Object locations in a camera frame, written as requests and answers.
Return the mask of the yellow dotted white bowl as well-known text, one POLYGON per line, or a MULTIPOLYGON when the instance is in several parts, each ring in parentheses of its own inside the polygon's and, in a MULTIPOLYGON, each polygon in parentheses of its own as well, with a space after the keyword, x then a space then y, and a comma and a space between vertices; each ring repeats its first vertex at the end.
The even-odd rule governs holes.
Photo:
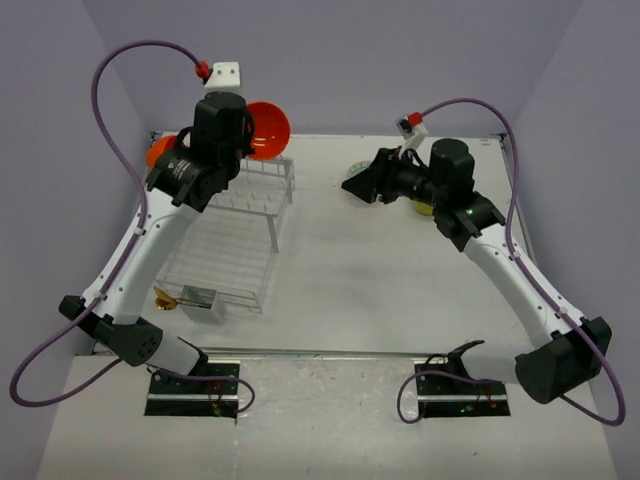
POLYGON ((359 161, 352 164, 347 170, 346 178, 352 178, 358 175, 359 173, 368 169, 370 165, 371 161, 359 161))

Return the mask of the golden spoon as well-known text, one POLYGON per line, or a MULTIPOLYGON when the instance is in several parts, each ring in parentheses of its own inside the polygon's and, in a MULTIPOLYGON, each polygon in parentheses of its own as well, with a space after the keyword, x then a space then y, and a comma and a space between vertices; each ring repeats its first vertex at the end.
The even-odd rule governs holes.
POLYGON ((178 306, 189 306, 205 309, 208 309, 210 307, 208 303, 173 297, 158 286, 153 286, 153 291, 156 296, 154 303, 159 310, 171 311, 176 309, 178 306))

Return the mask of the orange bowl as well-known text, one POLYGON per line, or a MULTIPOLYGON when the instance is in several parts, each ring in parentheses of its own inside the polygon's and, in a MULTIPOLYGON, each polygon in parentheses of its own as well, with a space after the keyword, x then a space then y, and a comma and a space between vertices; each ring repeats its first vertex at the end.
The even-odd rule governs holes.
POLYGON ((174 167, 184 147, 184 142, 179 141, 176 135, 168 135, 156 140, 146 152, 145 161, 148 170, 152 171, 163 156, 166 156, 163 165, 174 167))
POLYGON ((253 160, 272 160, 281 155, 287 147, 291 126, 285 112, 276 104, 257 101, 248 104, 255 130, 251 140, 253 160))

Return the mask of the lime green bowl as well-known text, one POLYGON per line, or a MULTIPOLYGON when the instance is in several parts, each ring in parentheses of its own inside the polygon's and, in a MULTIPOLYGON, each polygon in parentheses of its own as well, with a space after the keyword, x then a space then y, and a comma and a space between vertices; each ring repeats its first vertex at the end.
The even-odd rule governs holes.
POLYGON ((425 215, 425 216, 433 215, 433 208, 426 203, 415 201, 414 207, 415 207, 415 210, 421 215, 425 215))

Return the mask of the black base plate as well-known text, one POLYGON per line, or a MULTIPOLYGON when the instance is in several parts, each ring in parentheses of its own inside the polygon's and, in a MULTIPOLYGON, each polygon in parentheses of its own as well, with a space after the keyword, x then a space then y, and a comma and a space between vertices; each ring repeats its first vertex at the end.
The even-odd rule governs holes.
POLYGON ((154 372, 148 388, 144 415, 236 419, 238 409, 236 382, 187 382, 154 372))
POLYGON ((470 378, 462 357, 468 350, 484 344, 474 340, 448 353, 430 354, 414 362, 418 396, 418 416, 427 418, 508 417, 511 415, 503 383, 472 384, 442 373, 470 378))

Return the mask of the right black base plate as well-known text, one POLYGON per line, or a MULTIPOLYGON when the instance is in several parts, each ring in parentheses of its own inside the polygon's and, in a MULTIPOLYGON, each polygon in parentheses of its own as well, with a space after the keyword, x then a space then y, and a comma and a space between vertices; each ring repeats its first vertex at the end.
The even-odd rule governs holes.
POLYGON ((484 344, 474 340, 448 353, 430 354, 414 362, 418 396, 418 416, 427 418, 508 417, 511 415, 503 383, 472 384, 442 373, 470 378, 462 357, 468 350, 484 344))

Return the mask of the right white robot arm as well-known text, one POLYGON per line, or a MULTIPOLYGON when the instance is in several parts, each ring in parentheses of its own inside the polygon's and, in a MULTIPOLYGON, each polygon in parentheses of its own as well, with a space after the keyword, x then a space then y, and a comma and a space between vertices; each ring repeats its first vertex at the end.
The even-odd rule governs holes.
POLYGON ((427 163, 413 149, 378 150, 341 187, 360 200, 407 197, 433 209, 438 231, 474 262, 521 321, 533 349, 515 359, 515 376, 536 402, 547 404, 599 374, 612 330, 562 300, 522 249, 507 239, 505 217, 475 189, 475 160, 466 143, 436 141, 427 163))

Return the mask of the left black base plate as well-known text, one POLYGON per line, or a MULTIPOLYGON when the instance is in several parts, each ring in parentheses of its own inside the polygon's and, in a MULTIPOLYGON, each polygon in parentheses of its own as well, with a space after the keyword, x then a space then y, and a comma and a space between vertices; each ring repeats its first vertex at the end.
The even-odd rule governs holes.
POLYGON ((148 388, 144 415, 236 419, 238 409, 236 382, 187 382, 154 372, 148 388))

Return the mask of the clear cutlery holder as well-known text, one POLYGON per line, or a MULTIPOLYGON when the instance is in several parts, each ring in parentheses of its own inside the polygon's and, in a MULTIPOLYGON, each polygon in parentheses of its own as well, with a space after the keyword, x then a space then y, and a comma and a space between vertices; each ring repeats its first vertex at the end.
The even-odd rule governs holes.
POLYGON ((226 307, 217 290, 185 285, 181 292, 179 308, 194 322, 208 325, 223 325, 226 307))

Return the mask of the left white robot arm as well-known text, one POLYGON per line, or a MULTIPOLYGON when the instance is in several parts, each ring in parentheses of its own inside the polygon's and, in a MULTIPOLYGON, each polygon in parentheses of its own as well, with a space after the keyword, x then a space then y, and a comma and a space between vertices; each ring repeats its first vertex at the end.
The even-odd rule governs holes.
POLYGON ((157 154, 145 179, 140 208, 100 276, 79 295, 65 296, 60 313, 77 320, 92 339, 131 366, 172 371, 183 391, 195 393, 208 379, 206 355, 189 342, 146 321, 143 305, 177 242, 226 190, 251 150, 255 129, 245 99, 208 93, 195 107, 192 126, 157 154))

